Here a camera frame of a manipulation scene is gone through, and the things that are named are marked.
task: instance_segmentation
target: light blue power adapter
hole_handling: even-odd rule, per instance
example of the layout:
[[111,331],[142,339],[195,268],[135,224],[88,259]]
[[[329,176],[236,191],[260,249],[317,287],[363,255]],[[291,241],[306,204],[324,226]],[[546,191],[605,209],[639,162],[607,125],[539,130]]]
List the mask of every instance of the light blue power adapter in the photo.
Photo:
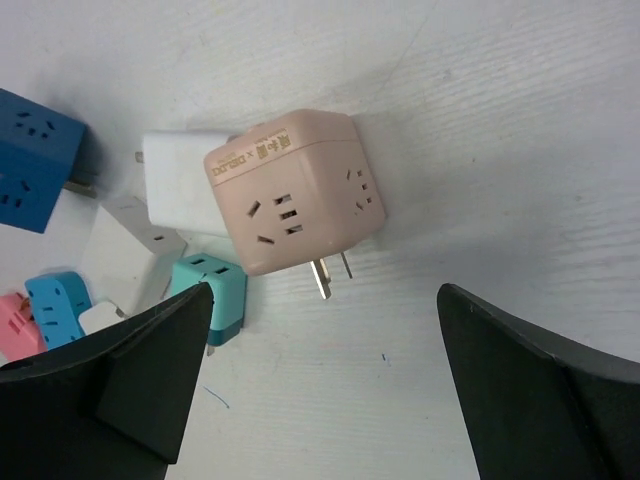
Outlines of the light blue power adapter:
[[238,265],[205,253],[185,257],[173,264],[172,296],[205,282],[213,291],[207,345],[219,347],[240,333],[244,323],[247,274]]
[[91,308],[91,300],[80,275],[51,273],[27,280],[24,285],[49,350],[85,336],[78,319]]

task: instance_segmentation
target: white table surface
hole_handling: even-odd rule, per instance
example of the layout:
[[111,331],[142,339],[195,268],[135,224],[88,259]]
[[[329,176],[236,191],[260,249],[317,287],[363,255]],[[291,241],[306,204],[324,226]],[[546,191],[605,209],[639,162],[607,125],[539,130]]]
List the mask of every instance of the white table surface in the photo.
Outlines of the white table surface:
[[[145,130],[355,116],[385,229],[354,280],[329,259],[330,301],[307,266],[251,280],[171,480],[477,478],[444,282],[640,361],[637,0],[5,0],[0,53],[2,87],[91,125],[103,196],[143,190]],[[2,287],[74,265],[94,211],[0,229]]]

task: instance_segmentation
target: white power adapter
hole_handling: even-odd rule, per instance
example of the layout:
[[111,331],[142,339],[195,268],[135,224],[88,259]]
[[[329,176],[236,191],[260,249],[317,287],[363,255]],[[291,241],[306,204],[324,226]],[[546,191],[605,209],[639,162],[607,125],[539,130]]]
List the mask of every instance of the white power adapter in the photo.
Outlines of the white power adapter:
[[202,159],[229,140],[219,131],[153,131],[142,141],[149,220],[154,225],[228,237]]
[[78,322],[86,335],[109,328],[126,318],[124,312],[109,301],[100,302],[80,314]]
[[151,225],[141,200],[117,198],[100,205],[80,272],[93,298],[135,315],[160,302],[186,246],[174,230]]

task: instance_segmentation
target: pink power strip cube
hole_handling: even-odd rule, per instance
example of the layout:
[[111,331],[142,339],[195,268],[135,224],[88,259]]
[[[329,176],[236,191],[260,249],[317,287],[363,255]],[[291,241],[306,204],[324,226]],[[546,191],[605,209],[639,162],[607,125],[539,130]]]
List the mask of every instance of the pink power strip cube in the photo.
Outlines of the pink power strip cube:
[[46,351],[28,299],[19,293],[0,297],[0,352],[15,362]]

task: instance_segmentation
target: metal plug prong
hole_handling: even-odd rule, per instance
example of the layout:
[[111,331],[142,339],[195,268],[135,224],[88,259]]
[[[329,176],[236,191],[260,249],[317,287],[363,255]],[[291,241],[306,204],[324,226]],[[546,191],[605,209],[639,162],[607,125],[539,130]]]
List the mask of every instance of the metal plug prong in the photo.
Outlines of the metal plug prong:
[[320,294],[323,299],[327,299],[331,296],[331,289],[329,283],[331,283],[331,276],[327,265],[324,263],[324,259],[314,260],[311,263],[311,269],[313,270],[313,276],[316,277],[316,283],[320,289]]
[[349,275],[349,278],[353,280],[353,274],[351,273],[349,262],[347,262],[347,256],[344,254],[344,252],[340,252],[340,256],[342,257],[342,263],[344,263],[344,268],[347,270],[347,275]]

